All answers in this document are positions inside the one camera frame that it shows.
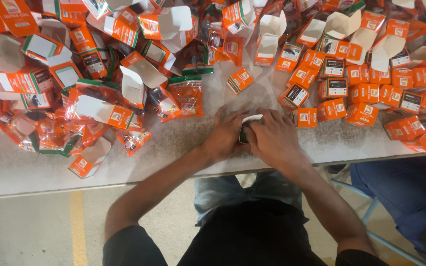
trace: yellow floor line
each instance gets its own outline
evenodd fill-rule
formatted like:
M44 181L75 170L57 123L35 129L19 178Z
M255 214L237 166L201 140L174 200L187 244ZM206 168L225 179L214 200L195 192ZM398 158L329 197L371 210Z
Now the yellow floor line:
M88 266L82 191L70 192L70 220L73 266Z

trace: white table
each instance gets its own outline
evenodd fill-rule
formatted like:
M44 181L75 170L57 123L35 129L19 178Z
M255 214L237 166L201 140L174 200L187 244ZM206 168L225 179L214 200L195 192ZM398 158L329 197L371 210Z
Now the white table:
M243 62L249 60L245 55ZM214 74L203 75L204 117L174 119L161 124L157 116L148 113L145 128L152 133L152 137L145 146L129 158L121 142L108 135L107 138L114 143L113 147L96 175L87 179L82 180L68 171L74 157L25 151L0 132L0 197L141 181L202 143L211 132L216 110L225 103L228 111L261 106L278 109L287 115L290 113L276 100L285 89L288 73L264 68L255 83L235 95L227 88L226 79L238 67L229 62L221 62L214 67ZM313 107L316 103L316 88L310 88L309 91L311 97L305 106ZM387 137L382 125L391 120L388 115L380 114L374 126L366 128L352 126L342 119L319 123L317 128L298 130L300 145L314 164L410 156L414 152ZM243 154L198 172L196 176L255 172L264 168L269 166L252 154Z

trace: man's right hand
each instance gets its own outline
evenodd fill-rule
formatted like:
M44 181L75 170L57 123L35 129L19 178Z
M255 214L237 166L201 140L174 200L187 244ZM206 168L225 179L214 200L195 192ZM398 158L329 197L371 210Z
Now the man's right hand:
M300 150L292 119L282 117L276 110L257 111L263 115L264 124L252 121L245 128L251 152L286 178L294 179L294 173L299 174L311 164Z

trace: concrete floor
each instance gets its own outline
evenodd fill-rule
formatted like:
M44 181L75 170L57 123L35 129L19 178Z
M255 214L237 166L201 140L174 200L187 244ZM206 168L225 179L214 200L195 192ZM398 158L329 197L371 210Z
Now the concrete floor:
M329 180L329 175L321 168L318 170ZM244 187L254 181L252 175L238 178ZM198 232L194 226L193 183L189 179L181 184L140 221L169 266L178 263ZM0 266L101 266L106 212L111 203L130 188L132 186L0 199ZM347 189L338 190L362 217L370 201ZM305 198L303 210L310 218L305 228L313 251L328 265L334 265L336 243L313 215ZM373 213L368 228L415 254L381 205ZM379 243L375 246L379 256L392 266L414 265Z

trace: blue jeans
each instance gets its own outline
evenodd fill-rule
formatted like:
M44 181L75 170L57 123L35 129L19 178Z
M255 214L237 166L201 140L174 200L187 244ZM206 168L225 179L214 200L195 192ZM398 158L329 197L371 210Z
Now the blue jeans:
M426 156L351 164L352 185L377 197L396 229L425 257L418 239L426 227Z
M279 172L257 173L254 184L242 188L235 176L195 179L195 200L198 224L202 226L215 209L246 201L273 199L290 204L302 213L302 192Z

